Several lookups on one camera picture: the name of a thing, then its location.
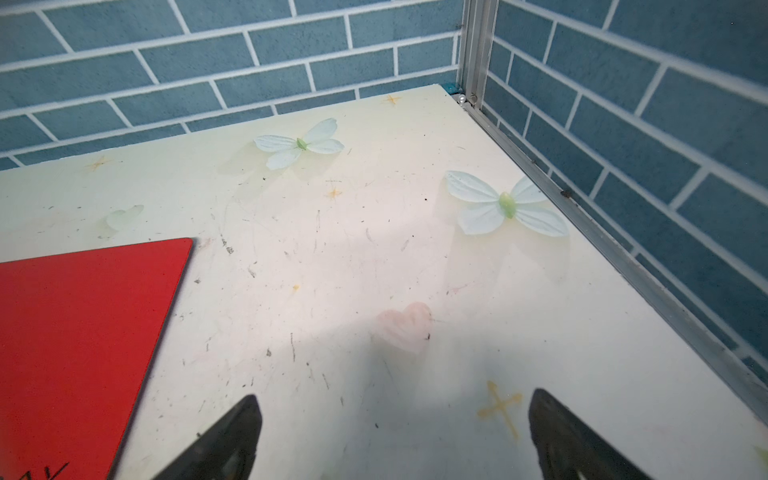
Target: yellow star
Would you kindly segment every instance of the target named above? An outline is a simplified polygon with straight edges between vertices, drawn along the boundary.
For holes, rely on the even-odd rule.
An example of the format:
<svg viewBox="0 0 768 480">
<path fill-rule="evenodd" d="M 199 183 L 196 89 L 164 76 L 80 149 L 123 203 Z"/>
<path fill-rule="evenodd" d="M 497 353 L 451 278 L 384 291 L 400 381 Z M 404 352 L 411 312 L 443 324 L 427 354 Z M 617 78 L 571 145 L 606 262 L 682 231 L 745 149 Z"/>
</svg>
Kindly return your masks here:
<svg viewBox="0 0 768 480">
<path fill-rule="evenodd" d="M 92 172 L 95 172 L 97 168 L 99 168 L 101 165 L 104 165 L 108 162 L 111 162 L 112 160 L 107 160 L 106 157 L 102 157 L 98 159 L 98 162 L 94 162 L 93 164 L 86 165 L 86 167 L 91 168 Z"/>
<path fill-rule="evenodd" d="M 384 101 L 388 101 L 391 104 L 396 104 L 398 100 L 400 100 L 402 97 L 393 97 L 392 95 L 387 95 Z"/>
</svg>

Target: red mouse pad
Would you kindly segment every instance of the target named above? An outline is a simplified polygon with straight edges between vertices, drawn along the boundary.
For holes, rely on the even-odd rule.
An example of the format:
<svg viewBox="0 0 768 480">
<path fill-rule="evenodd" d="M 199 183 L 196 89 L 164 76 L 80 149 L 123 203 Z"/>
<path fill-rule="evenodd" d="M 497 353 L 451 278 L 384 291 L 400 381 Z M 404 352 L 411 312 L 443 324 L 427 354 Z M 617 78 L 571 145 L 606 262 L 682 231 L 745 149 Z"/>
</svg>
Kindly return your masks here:
<svg viewBox="0 0 768 480">
<path fill-rule="evenodd" d="M 0 478 L 107 477 L 191 247 L 0 263 Z"/>
</svg>

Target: butterfly wing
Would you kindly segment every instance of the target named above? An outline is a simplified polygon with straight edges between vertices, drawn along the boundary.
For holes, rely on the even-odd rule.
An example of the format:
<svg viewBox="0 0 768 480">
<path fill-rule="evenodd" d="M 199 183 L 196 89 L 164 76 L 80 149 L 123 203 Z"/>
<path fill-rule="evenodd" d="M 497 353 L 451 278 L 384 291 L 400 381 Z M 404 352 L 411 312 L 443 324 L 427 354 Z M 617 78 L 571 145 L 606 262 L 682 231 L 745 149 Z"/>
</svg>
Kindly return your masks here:
<svg viewBox="0 0 768 480">
<path fill-rule="evenodd" d="M 458 199 L 476 204 L 498 200 L 496 190 L 475 175 L 451 170 L 445 172 L 445 180 L 448 192 Z"/>
<path fill-rule="evenodd" d="M 280 135 L 262 135 L 254 138 L 253 142 L 261 151 L 283 151 L 296 146 L 296 138 Z"/>
<path fill-rule="evenodd" d="M 467 235 L 491 233 L 504 223 L 504 211 L 497 202 L 470 205 L 458 214 L 458 225 Z"/>
<path fill-rule="evenodd" d="M 270 156 L 270 159 L 266 161 L 266 167 L 270 170 L 288 167 L 299 159 L 299 155 L 301 155 L 301 149 L 298 147 L 279 151 Z"/>
<path fill-rule="evenodd" d="M 310 131 L 306 132 L 306 135 L 302 137 L 302 140 L 308 144 L 312 144 L 315 142 L 328 140 L 333 136 L 334 133 L 336 133 L 336 119 L 327 118 L 326 120 L 323 120 L 312 127 Z"/>
<path fill-rule="evenodd" d="M 316 141 L 306 145 L 306 149 L 317 154 L 335 154 L 344 150 L 344 144 L 332 138 L 328 140 Z"/>
<path fill-rule="evenodd" d="M 547 200 L 547 196 L 528 177 L 521 178 L 509 194 L 516 204 L 533 204 Z"/>
<path fill-rule="evenodd" d="M 568 225 L 563 220 L 563 217 L 543 207 L 519 204 L 515 211 L 515 218 L 518 222 L 542 235 L 549 237 L 565 237 L 568 235 Z"/>
</svg>

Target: metal frame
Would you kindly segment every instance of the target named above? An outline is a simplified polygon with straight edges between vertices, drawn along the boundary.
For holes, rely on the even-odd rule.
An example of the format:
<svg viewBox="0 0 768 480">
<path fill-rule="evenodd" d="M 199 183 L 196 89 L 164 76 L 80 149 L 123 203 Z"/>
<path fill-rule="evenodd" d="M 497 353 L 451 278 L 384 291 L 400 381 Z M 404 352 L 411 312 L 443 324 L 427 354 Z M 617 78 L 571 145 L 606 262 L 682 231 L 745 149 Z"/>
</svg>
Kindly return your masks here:
<svg viewBox="0 0 768 480">
<path fill-rule="evenodd" d="M 560 187 L 480 112 L 497 7 L 498 0 L 465 0 L 462 30 L 465 41 L 462 42 L 458 70 L 459 84 L 468 99 L 463 108 L 720 379 L 763 422 L 768 423 L 768 391 L 755 375 L 577 204 L 563 197 Z"/>
</svg>

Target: white tabletop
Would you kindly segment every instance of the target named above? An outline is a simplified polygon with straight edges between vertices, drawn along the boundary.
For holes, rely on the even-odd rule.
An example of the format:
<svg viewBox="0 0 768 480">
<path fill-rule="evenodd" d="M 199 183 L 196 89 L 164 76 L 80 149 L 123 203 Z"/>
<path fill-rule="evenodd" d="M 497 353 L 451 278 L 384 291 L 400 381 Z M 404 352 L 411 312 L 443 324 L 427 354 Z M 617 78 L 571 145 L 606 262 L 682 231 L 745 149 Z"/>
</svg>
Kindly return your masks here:
<svg viewBox="0 0 768 480">
<path fill-rule="evenodd" d="M 392 99 L 0 173 L 1 261 L 196 238 L 117 479 L 151 478 L 251 392 L 251 478 L 540 478 L 536 387 L 659 480 L 765 478 L 762 424 L 575 228 L 457 228 L 447 170 L 499 191 L 522 172 L 440 87 Z M 331 117 L 340 154 L 265 168 L 254 137 Z M 374 319 L 416 301 L 435 322 L 411 354 Z M 488 381 L 521 394 L 519 439 L 478 415 Z"/>
</svg>

